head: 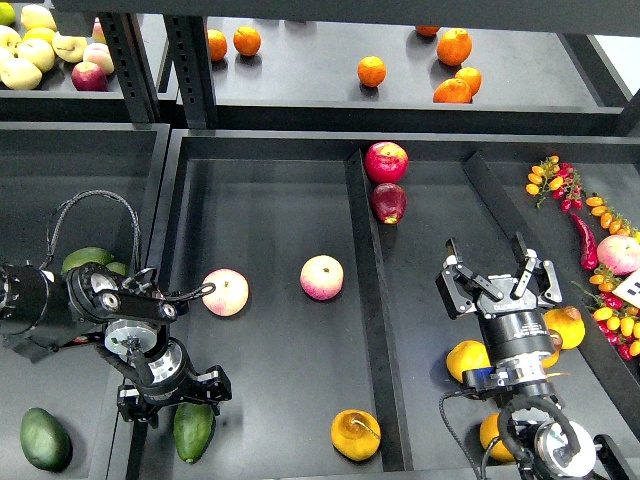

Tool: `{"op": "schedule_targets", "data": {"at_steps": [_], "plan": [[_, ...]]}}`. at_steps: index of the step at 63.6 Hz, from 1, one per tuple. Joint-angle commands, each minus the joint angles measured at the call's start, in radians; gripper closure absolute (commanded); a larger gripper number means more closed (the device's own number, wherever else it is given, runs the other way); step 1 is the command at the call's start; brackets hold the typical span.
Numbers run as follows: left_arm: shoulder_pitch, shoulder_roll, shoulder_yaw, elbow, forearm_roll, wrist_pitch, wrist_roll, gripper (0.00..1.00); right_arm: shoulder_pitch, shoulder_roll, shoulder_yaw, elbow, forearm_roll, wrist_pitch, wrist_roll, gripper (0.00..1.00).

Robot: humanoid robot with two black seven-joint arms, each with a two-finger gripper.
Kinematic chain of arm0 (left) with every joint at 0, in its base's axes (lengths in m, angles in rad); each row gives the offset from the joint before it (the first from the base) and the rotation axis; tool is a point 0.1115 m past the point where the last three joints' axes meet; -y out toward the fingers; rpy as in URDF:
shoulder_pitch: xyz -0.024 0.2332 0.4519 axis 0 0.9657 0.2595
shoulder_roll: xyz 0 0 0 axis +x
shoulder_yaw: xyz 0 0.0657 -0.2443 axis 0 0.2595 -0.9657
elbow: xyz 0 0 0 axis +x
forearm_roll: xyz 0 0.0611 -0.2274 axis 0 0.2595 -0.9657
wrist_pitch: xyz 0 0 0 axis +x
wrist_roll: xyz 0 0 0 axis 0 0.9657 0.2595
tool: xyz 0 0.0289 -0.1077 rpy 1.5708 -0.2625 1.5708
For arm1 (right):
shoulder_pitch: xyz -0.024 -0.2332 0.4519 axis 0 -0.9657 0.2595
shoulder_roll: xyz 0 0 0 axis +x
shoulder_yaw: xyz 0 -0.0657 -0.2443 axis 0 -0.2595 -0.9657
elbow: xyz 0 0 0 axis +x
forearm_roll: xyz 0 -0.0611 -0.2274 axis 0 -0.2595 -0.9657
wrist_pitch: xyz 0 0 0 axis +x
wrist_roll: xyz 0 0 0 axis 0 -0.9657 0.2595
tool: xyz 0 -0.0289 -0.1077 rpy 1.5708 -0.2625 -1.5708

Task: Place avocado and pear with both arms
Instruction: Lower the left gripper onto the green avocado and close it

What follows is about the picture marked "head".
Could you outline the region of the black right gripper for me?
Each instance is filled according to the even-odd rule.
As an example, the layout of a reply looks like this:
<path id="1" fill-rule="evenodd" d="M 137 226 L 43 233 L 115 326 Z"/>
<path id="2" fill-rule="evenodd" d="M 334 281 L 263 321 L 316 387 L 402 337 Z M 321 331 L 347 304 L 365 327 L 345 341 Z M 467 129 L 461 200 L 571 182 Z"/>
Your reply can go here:
<path id="1" fill-rule="evenodd" d="M 519 266 L 516 279 L 506 274 L 487 279 L 464 264 L 454 238 L 445 246 L 437 289 L 450 319 L 477 312 L 490 363 L 501 366 L 523 355 L 536 355 L 539 361 L 549 357 L 553 342 L 538 305 L 554 306 L 563 300 L 553 262 L 540 259 L 516 232 L 511 239 Z M 535 295 L 529 289 L 531 280 L 537 286 Z M 503 294 L 499 300 L 498 290 Z"/>

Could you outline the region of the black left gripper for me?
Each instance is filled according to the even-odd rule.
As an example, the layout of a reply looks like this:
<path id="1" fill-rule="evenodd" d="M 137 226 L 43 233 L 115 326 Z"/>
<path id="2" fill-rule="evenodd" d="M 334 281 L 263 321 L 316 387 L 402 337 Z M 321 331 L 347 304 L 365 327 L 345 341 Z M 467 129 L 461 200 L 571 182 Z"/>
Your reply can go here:
<path id="1" fill-rule="evenodd" d="M 156 425 L 158 407 L 182 402 L 206 404 L 215 415 L 220 405 L 233 397 L 231 380 L 220 365 L 195 373 L 183 349 L 167 349 L 158 359 L 146 363 L 139 391 L 133 385 L 120 385 L 117 408 L 125 422 Z"/>

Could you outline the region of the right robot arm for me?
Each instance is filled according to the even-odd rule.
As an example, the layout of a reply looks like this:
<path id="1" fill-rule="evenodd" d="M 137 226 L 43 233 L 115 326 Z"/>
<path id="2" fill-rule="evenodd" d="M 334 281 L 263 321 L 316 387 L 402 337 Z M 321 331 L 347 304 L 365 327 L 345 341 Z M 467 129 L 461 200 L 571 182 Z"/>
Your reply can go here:
<path id="1" fill-rule="evenodd" d="M 634 478 L 610 436 L 592 436 L 565 415 L 543 367 L 555 351 L 543 314 L 562 301 L 553 263 L 520 234 L 512 240 L 514 274 L 484 277 L 465 265 L 453 239 L 446 248 L 438 291 L 450 318 L 476 316 L 489 360 L 465 369 L 453 394 L 496 402 L 498 433 L 489 445 L 503 444 L 523 479 L 597 479 L 597 466 L 607 479 Z"/>

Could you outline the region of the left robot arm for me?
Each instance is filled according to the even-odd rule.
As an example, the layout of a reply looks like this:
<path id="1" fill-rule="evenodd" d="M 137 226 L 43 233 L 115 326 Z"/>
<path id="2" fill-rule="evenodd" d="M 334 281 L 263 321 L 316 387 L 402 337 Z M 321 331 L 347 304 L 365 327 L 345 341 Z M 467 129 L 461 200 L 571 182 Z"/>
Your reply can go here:
<path id="1" fill-rule="evenodd" d="M 126 421 L 153 423 L 160 409 L 181 403 L 217 409 L 232 397 L 231 382 L 215 365 L 197 372 L 186 347 L 169 327 L 191 300 L 215 291 L 205 283 L 186 294 L 160 291 L 156 269 L 140 265 L 140 227 L 130 214 L 133 247 L 130 275 L 98 262 L 84 262 L 55 274 L 60 229 L 71 208 L 94 196 L 80 192 L 54 210 L 47 228 L 43 263 L 1 265 L 1 337 L 5 347 L 37 362 L 62 349 L 94 345 L 97 353 L 125 379 L 117 406 Z"/>

